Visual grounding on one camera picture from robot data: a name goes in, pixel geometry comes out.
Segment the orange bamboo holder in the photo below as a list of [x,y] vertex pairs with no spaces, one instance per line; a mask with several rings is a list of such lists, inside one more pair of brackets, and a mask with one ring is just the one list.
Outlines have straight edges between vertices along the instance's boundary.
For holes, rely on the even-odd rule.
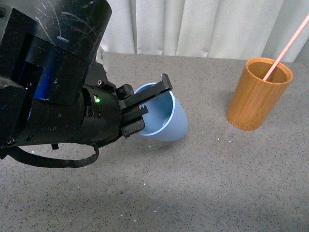
[[292,71],[279,63],[263,81],[274,62],[268,58],[247,61],[226,112],[227,120],[235,127],[246,131],[259,128],[293,80]]

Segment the straw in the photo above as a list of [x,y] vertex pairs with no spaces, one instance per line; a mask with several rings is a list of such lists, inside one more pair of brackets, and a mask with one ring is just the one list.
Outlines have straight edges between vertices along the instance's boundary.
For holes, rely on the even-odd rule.
[[269,69],[269,71],[267,72],[267,74],[265,75],[265,77],[263,78],[263,81],[266,81],[269,76],[271,75],[272,71],[274,71],[275,67],[278,65],[278,63],[280,62],[280,60],[282,59],[282,57],[285,55],[285,53],[287,52],[287,50],[290,48],[290,46],[294,43],[294,41],[296,40],[296,38],[299,36],[300,32],[304,29],[305,25],[308,23],[309,21],[309,14],[307,15],[307,17],[304,19],[304,21],[301,23],[301,25],[299,26],[299,28],[296,30],[295,34],[291,37],[290,41],[287,43],[287,45],[285,46],[285,48],[282,50],[282,52],[280,53],[280,55],[278,56],[278,58],[276,59],[275,63],[271,66],[271,68]]

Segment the light blue cup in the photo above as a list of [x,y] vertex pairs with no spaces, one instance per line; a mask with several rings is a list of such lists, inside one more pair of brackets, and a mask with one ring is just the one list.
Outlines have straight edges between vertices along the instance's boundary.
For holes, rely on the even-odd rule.
[[[155,84],[145,84],[139,87],[135,93]],[[140,105],[140,107],[145,105],[149,112],[143,115],[145,128],[138,132],[139,135],[169,142],[183,138],[188,132],[187,115],[171,91]]]

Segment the speckled gray surface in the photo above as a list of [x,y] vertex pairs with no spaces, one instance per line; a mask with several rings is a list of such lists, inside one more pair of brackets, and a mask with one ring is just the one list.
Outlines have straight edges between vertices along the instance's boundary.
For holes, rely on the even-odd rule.
[[[175,143],[138,135],[80,169],[0,161],[0,231],[309,231],[309,68],[295,74],[262,127],[225,117],[245,61],[112,55],[109,80],[134,89],[170,76],[189,118]],[[25,147],[81,158],[81,145]]]

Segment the curtain fold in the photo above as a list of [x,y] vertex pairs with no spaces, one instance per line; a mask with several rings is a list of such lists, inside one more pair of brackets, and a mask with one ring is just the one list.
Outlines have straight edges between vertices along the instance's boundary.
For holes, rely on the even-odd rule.
[[[276,58],[309,13],[309,0],[108,0],[107,52]],[[283,61],[309,62],[309,25]]]

